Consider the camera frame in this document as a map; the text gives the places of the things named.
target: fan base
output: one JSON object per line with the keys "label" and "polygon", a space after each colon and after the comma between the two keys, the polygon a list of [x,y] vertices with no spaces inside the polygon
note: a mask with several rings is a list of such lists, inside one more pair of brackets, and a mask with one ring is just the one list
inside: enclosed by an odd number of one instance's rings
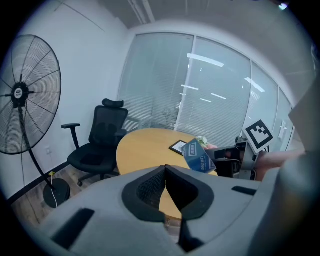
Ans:
{"label": "fan base", "polygon": [[70,197],[70,186],[66,181],[61,178],[55,178],[52,180],[54,186],[53,194],[49,185],[46,185],[43,190],[43,198],[45,203],[51,208],[57,208],[57,205],[61,205],[67,201]]}

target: white wall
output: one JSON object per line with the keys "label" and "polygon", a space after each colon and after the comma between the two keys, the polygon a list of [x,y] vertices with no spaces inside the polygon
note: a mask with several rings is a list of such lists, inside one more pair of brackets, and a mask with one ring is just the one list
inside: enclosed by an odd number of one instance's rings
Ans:
{"label": "white wall", "polygon": [[[79,145],[88,143],[94,109],[104,98],[117,99],[119,70],[122,70],[127,28],[93,0],[66,0],[66,5],[46,2],[20,31],[44,39],[60,64],[62,88],[57,115],[48,133],[34,148],[43,171],[67,161],[75,150],[70,130],[62,124],[80,123]],[[51,157],[44,150],[50,146]],[[25,185],[40,174],[29,153],[22,154]],[[0,182],[7,198],[24,186],[21,155],[0,154]]]}

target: chair backrest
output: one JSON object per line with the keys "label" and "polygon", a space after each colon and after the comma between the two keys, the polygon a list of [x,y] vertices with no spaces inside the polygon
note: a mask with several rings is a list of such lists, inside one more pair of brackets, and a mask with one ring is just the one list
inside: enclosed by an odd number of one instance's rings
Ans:
{"label": "chair backrest", "polygon": [[128,110],[122,108],[123,101],[104,99],[102,104],[94,110],[89,142],[102,147],[117,146],[115,133],[122,129]]}

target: chair armrest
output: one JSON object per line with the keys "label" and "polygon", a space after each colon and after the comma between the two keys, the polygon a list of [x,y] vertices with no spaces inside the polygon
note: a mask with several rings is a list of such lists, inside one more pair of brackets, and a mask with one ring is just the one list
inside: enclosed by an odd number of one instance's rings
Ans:
{"label": "chair armrest", "polygon": [[116,137],[124,137],[127,135],[127,130],[124,130],[124,129],[121,129],[121,130],[118,130],[114,136]]}
{"label": "chair armrest", "polygon": [[119,145],[120,141],[121,141],[121,140],[124,138],[124,136],[126,136],[126,135],[127,135],[127,131],[124,130],[124,129],[118,130],[118,131],[114,134],[116,146]]}
{"label": "chair armrest", "polygon": [[61,125],[62,129],[68,129],[68,128],[75,128],[80,126],[80,123],[68,123],[68,124],[63,124]]}
{"label": "chair armrest", "polygon": [[62,129],[70,128],[72,139],[73,139],[73,142],[74,142],[76,149],[79,148],[79,142],[78,142],[78,138],[77,138],[77,134],[76,134],[76,127],[78,127],[78,126],[80,126],[80,123],[68,123],[68,124],[61,125]]}

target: ceiling light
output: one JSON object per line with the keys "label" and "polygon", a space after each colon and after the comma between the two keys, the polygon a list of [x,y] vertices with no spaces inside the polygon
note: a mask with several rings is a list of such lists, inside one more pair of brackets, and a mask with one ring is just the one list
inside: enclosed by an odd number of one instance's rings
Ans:
{"label": "ceiling light", "polygon": [[207,100],[207,99],[204,99],[204,98],[201,98],[200,100],[202,100],[202,101],[204,101],[204,102],[212,102],[212,101],[210,101],[210,100]]}
{"label": "ceiling light", "polygon": [[260,85],[258,85],[255,81],[253,81],[251,78],[247,77],[246,79],[244,79],[246,81],[248,81],[251,85],[253,85],[253,87],[255,87],[258,91],[264,93],[265,90],[262,89],[262,87]]}
{"label": "ceiling light", "polygon": [[185,87],[185,88],[189,88],[189,89],[192,89],[192,90],[199,90],[199,88],[195,88],[195,87],[191,87],[191,86],[188,86],[188,85],[181,85],[182,87]]}
{"label": "ceiling light", "polygon": [[287,9],[287,7],[288,7],[288,5],[285,4],[285,3],[282,3],[282,4],[279,5],[279,8],[280,8],[282,11],[285,10],[285,9]]}
{"label": "ceiling light", "polygon": [[225,64],[223,64],[223,63],[221,63],[219,61],[216,61],[214,59],[206,58],[206,57],[203,57],[203,56],[200,56],[200,55],[196,55],[196,54],[192,54],[192,53],[188,53],[187,57],[190,58],[190,59],[194,59],[194,60],[210,63],[210,64],[216,65],[216,66],[218,66],[220,68],[222,68],[225,65]]}
{"label": "ceiling light", "polygon": [[226,100],[226,99],[227,99],[227,98],[225,98],[225,97],[222,97],[222,96],[217,95],[217,94],[214,94],[214,93],[211,93],[211,95],[216,96],[216,97],[221,98],[221,99],[224,99],[224,100]]}

